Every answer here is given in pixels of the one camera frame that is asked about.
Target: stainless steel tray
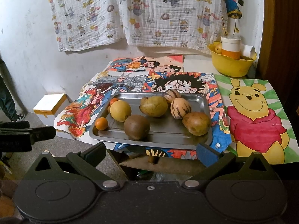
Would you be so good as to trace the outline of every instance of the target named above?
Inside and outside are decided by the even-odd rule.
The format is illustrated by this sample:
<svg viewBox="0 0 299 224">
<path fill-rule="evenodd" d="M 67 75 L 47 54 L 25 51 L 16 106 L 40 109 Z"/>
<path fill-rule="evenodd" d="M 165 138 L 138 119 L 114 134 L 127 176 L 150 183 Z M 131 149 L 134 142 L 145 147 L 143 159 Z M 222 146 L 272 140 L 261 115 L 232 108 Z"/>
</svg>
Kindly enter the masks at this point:
<svg viewBox="0 0 299 224">
<path fill-rule="evenodd" d="M 153 118 L 144 115 L 139 110 L 140 100 L 143 97 L 162 96 L 162 93 L 118 93 L 113 95 L 112 98 L 118 98 L 127 101 L 132 109 L 133 114 L 145 116 L 151 124 L 150 132 L 143 141 L 136 141 L 130 139 L 124 132 L 124 123 L 118 122 L 111 117 L 107 108 L 110 100 L 99 112 L 97 118 L 106 117 L 109 126 L 106 130 L 99 131 L 95 127 L 95 121 L 89 129 L 89 135 L 93 139 L 99 141 L 106 141 L 112 143 L 131 144 L 147 147 L 161 147 L 173 149 L 188 149 L 195 150 L 196 145 L 207 144 L 210 145 L 213 139 L 212 129 L 203 136 L 192 135 L 183 125 L 182 120 L 173 118 L 170 112 L 170 107 L 167 112 L 159 118 Z M 210 115 L 209 105 L 205 97 L 199 94 L 182 93 L 181 97 L 188 100 L 192 106 L 192 111 L 204 112 Z"/>
</svg>

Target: floor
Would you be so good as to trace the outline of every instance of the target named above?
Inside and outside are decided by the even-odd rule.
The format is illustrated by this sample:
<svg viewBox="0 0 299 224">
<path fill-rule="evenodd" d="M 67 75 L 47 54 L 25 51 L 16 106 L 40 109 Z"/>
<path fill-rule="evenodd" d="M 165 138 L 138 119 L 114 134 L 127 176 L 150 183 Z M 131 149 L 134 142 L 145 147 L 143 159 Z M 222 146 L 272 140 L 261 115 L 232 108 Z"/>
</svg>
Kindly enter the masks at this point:
<svg viewBox="0 0 299 224">
<path fill-rule="evenodd" d="M 30 127 L 44 126 L 37 115 L 33 113 L 28 113 L 24 120 L 30 123 Z M 3 111 L 0 111 L 0 121 L 9 121 Z M 11 171 L 13 172 L 15 178 L 21 180 L 35 159 L 44 150 L 48 150 L 55 156 L 65 156 L 67 153 L 73 150 L 83 152 L 89 147 L 91 147 L 90 144 L 56 136 L 52 140 L 39 141 L 35 143 L 32 146 L 32 151 L 30 152 L 14 153 L 8 163 L 11 166 Z M 106 158 L 97 166 L 97 169 L 116 181 L 122 182 L 125 180 L 124 175 L 120 172 L 119 168 L 108 153 L 106 154 Z"/>
</svg>

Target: white box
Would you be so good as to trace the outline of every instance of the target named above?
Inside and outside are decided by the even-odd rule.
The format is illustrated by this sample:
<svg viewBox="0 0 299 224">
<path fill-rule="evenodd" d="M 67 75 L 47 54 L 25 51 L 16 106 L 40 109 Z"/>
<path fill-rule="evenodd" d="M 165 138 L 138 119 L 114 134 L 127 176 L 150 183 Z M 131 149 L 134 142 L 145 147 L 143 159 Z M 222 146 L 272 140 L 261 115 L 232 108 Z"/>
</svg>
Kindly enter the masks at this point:
<svg viewBox="0 0 299 224">
<path fill-rule="evenodd" d="M 59 115 L 70 102 L 66 97 L 65 93 L 59 94 L 46 94 L 42 99 L 35 105 L 33 111 L 40 118 L 40 120 L 48 126 L 54 126 L 54 120 L 57 115 Z M 56 130 L 56 136 L 72 139 L 75 138 L 62 130 Z"/>
</svg>

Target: shoe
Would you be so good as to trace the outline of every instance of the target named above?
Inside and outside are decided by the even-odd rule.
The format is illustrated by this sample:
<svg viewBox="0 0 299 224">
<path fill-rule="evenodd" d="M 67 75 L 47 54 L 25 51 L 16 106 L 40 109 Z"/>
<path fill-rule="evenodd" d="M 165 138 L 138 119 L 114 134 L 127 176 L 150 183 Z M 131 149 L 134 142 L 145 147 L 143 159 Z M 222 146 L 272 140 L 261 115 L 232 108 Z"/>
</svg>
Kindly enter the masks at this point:
<svg viewBox="0 0 299 224">
<path fill-rule="evenodd" d="M 19 114 L 18 118 L 17 118 L 17 122 L 22 121 L 24 119 L 24 117 L 25 117 L 25 114 Z"/>
</svg>

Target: yellow bowl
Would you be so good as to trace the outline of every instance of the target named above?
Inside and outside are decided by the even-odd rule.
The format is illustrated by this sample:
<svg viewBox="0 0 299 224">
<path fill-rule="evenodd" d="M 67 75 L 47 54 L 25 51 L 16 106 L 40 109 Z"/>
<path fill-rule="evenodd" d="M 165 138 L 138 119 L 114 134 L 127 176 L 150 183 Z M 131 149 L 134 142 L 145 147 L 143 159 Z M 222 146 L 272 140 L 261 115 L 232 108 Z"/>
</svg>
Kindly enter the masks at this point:
<svg viewBox="0 0 299 224">
<path fill-rule="evenodd" d="M 230 58 L 226 55 L 217 54 L 215 52 L 215 46 L 218 44 L 219 42 L 214 42 L 214 44 L 210 44 L 207 46 L 212 53 L 212 63 L 217 71 L 230 77 L 245 76 L 251 64 L 257 59 L 257 54 L 255 53 L 253 59 L 242 57 L 246 60 L 234 60 L 233 58 Z"/>
</svg>

